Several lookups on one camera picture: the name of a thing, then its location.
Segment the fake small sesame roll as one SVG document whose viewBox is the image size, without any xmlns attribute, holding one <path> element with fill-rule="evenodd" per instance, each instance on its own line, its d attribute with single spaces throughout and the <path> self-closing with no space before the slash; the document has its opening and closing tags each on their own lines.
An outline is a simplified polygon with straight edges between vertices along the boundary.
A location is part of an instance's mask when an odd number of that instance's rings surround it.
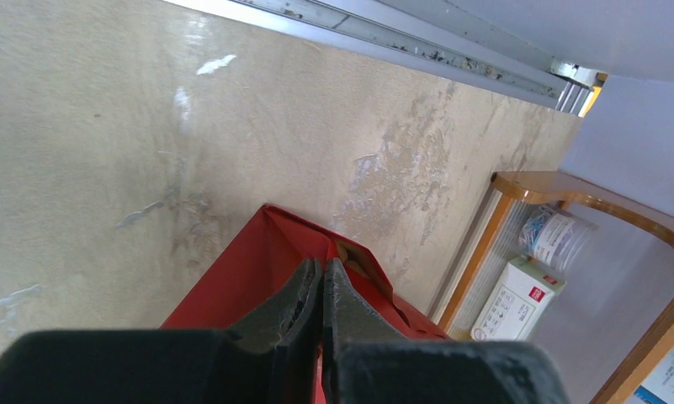
<svg viewBox="0 0 674 404">
<path fill-rule="evenodd" d="M 390 281 L 381 268 L 373 253 L 352 242 L 337 241 L 338 257 L 357 274 L 372 281 L 384 294 L 391 294 L 393 289 Z"/>
</svg>

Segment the small clear jar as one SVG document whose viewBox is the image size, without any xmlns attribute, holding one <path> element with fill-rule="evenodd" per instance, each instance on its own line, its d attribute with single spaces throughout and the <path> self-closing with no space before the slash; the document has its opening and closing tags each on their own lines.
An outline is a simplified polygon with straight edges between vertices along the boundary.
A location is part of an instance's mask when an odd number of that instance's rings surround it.
<svg viewBox="0 0 674 404">
<path fill-rule="evenodd" d="M 518 246 L 529 257 L 560 274 L 567 274 L 597 226 L 580 216 L 538 205 L 518 233 Z"/>
</svg>

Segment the white small box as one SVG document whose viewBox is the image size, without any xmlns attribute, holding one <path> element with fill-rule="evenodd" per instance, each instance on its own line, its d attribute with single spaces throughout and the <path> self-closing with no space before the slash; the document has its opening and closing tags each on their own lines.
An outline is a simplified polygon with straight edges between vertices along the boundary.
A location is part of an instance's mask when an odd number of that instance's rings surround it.
<svg viewBox="0 0 674 404">
<path fill-rule="evenodd" d="M 507 262 L 470 330 L 476 342 L 524 341 L 566 281 L 548 268 L 517 256 Z"/>
</svg>

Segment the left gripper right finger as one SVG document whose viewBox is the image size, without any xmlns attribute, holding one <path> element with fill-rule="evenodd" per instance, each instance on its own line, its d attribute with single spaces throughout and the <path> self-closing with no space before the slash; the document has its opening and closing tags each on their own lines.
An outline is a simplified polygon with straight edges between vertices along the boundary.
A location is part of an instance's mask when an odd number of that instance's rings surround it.
<svg viewBox="0 0 674 404">
<path fill-rule="evenodd" d="M 328 403 L 567 403 L 549 356 L 525 342 L 411 340 L 325 271 L 322 387 Z"/>
</svg>

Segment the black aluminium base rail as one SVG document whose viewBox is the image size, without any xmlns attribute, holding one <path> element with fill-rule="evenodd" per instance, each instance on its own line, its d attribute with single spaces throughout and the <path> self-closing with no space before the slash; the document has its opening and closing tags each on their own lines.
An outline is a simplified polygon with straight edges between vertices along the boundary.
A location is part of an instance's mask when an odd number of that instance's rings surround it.
<svg viewBox="0 0 674 404">
<path fill-rule="evenodd" d="M 192 9 L 584 116 L 606 74 L 560 61 L 462 10 L 448 30 L 379 1 L 180 1 Z"/>
</svg>

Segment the wooden shelf rack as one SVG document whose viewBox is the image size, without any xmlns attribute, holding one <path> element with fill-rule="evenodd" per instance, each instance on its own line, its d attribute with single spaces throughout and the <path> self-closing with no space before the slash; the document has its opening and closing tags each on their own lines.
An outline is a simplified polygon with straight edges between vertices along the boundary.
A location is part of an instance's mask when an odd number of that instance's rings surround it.
<svg viewBox="0 0 674 404">
<path fill-rule="evenodd" d="M 494 173 L 466 218 L 430 316 L 466 338 L 517 251 L 528 212 L 545 204 L 595 228 L 533 341 L 556 362 L 574 403 L 623 403 L 674 348 L 674 217 L 566 173 Z"/>
</svg>

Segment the pack of coloured markers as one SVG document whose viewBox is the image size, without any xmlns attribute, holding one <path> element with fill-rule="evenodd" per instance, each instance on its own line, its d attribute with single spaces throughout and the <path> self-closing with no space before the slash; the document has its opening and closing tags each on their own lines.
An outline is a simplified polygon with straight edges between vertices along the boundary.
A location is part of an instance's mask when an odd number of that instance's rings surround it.
<svg viewBox="0 0 674 404">
<path fill-rule="evenodd" d="M 633 404 L 674 404 L 674 348 L 626 401 Z"/>
</svg>

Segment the red paper bag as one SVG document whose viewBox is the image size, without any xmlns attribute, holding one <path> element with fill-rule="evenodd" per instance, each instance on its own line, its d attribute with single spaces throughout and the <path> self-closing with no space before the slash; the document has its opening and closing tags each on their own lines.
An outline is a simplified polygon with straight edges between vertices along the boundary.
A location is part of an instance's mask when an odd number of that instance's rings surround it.
<svg viewBox="0 0 674 404">
<path fill-rule="evenodd" d="M 393 327 L 411 340 L 446 338 L 432 321 L 392 291 L 382 293 L 338 257 L 336 242 L 352 242 L 274 205 L 262 206 L 230 242 L 165 321 L 169 329 L 226 329 L 276 294 L 306 260 L 322 271 L 317 328 L 315 396 L 328 403 L 322 387 L 323 292 L 329 261 L 342 262 L 354 289 Z"/>
</svg>

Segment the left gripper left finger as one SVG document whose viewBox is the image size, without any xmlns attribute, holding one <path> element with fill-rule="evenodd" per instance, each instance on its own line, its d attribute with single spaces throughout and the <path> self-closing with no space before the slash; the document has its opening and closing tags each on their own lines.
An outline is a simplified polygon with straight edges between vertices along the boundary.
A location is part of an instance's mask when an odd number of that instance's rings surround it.
<svg viewBox="0 0 674 404">
<path fill-rule="evenodd" d="M 310 403 L 322 271 L 226 329 L 50 330 L 0 357 L 0 403 Z"/>
</svg>

